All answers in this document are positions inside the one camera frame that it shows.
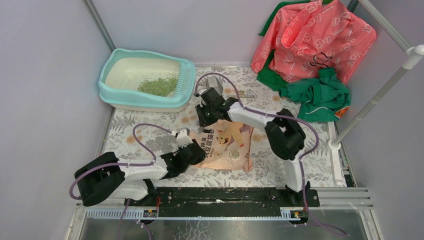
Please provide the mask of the silver metal scoop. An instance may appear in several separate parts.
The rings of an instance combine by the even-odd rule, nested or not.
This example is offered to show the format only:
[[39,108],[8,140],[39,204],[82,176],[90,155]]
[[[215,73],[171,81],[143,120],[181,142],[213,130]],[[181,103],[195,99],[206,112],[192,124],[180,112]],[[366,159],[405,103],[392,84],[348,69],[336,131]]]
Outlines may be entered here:
[[214,75],[209,75],[206,80],[205,80],[205,85],[206,88],[213,88],[215,89],[215,91],[219,94],[222,95],[224,92],[224,87],[222,85],[222,83],[219,81],[219,79],[214,76]]

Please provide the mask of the pink cat litter bag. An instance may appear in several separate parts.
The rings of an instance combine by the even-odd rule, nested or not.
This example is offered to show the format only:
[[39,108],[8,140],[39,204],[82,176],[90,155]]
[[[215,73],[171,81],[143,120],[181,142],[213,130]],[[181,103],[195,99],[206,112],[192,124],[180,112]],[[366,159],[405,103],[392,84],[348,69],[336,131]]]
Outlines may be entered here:
[[250,159],[253,127],[242,122],[218,120],[209,130],[190,133],[190,137],[206,152],[206,158],[195,167],[244,172],[253,169]]

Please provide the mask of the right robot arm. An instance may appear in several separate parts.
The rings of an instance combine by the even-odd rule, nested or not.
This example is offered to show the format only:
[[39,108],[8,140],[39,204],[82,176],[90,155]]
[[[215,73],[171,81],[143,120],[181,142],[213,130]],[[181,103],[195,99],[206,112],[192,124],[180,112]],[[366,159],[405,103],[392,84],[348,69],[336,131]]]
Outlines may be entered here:
[[237,98],[224,99],[213,87],[195,93],[194,96],[201,98],[201,103],[195,107],[201,127],[226,120],[264,131],[272,152],[282,159],[287,201],[293,206],[299,206],[307,199],[310,184],[303,179],[299,161],[305,147],[306,134],[288,109],[267,113],[248,108]]

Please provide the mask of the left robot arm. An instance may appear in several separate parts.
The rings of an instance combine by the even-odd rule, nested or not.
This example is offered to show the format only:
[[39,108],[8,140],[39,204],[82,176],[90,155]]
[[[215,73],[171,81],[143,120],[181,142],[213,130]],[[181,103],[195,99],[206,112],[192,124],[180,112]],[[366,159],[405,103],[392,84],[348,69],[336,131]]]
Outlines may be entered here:
[[85,207],[107,199],[131,199],[148,206],[155,200],[152,180],[175,178],[206,156],[196,140],[175,152],[162,154],[154,164],[124,162],[110,151],[78,169],[72,187],[78,188],[78,199]]

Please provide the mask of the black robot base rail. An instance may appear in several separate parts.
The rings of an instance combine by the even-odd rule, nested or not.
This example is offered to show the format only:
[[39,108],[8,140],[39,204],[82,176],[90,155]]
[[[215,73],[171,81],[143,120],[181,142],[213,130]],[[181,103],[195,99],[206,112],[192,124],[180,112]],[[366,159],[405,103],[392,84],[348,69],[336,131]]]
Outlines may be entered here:
[[306,196],[275,187],[156,187],[131,207],[153,207],[159,217],[279,217],[280,209],[320,206],[318,192]]

